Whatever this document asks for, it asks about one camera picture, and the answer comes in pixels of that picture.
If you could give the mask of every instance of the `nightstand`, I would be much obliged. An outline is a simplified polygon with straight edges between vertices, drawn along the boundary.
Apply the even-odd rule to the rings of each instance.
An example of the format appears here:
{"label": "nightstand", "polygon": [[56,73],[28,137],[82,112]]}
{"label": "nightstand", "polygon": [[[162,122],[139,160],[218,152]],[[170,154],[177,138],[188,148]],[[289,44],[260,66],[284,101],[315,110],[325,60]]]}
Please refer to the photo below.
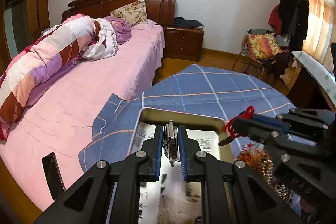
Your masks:
{"label": "nightstand", "polygon": [[203,43],[202,29],[164,26],[164,57],[199,61]]}

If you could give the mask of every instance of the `curtain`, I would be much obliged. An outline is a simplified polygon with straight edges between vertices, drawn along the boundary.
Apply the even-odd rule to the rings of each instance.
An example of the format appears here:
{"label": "curtain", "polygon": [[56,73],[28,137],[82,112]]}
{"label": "curtain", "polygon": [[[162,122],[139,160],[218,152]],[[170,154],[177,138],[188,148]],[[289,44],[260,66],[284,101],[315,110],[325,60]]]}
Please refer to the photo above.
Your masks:
{"label": "curtain", "polygon": [[336,42],[335,0],[309,0],[308,34],[303,50],[332,71],[330,43]]}

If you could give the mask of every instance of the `floral pillow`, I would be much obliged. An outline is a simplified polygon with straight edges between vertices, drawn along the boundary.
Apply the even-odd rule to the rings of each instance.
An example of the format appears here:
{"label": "floral pillow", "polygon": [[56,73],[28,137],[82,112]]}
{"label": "floral pillow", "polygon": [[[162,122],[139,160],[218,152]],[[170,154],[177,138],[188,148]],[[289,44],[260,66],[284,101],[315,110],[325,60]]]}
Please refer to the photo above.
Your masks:
{"label": "floral pillow", "polygon": [[110,12],[110,15],[126,20],[132,27],[147,21],[146,3],[144,0],[137,0]]}
{"label": "floral pillow", "polygon": [[274,38],[274,33],[250,34],[247,38],[249,52],[254,59],[271,59],[282,52]]}

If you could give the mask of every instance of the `pink bed sheet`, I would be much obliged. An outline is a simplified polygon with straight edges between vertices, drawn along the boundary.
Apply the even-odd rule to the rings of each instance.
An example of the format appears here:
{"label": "pink bed sheet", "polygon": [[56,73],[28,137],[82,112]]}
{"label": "pink bed sheet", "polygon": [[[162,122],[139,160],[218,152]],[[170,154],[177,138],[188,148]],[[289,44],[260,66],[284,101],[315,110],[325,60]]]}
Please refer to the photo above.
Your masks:
{"label": "pink bed sheet", "polygon": [[42,211],[53,202],[42,157],[55,152],[64,184],[82,174],[78,153],[92,137],[91,127],[112,93],[132,99],[152,86],[161,66],[164,36],[160,25],[139,24],[116,56],[85,61],[55,82],[41,99],[11,126],[0,155],[21,189]]}

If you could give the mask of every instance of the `chair leg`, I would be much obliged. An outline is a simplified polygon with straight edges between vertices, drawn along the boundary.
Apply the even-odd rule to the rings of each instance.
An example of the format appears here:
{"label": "chair leg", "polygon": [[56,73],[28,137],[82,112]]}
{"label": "chair leg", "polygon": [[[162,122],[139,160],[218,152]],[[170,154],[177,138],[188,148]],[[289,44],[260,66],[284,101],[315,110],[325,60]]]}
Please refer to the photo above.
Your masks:
{"label": "chair leg", "polygon": [[235,71],[235,66],[236,66],[236,63],[239,59],[239,57],[242,55],[243,52],[240,52],[240,54],[238,54],[237,58],[236,58],[236,61],[233,63],[233,66],[232,66],[232,71]]}
{"label": "chair leg", "polygon": [[259,76],[259,79],[260,79],[260,80],[262,80],[263,75],[264,75],[264,72],[265,72],[265,68],[262,67],[262,70],[261,70],[261,73],[260,73],[260,76]]}
{"label": "chair leg", "polygon": [[244,71],[244,73],[245,73],[245,74],[247,74],[247,71],[249,70],[249,68],[250,68],[251,64],[252,64],[252,61],[250,61],[250,63],[248,64],[248,66],[247,66],[246,70]]}

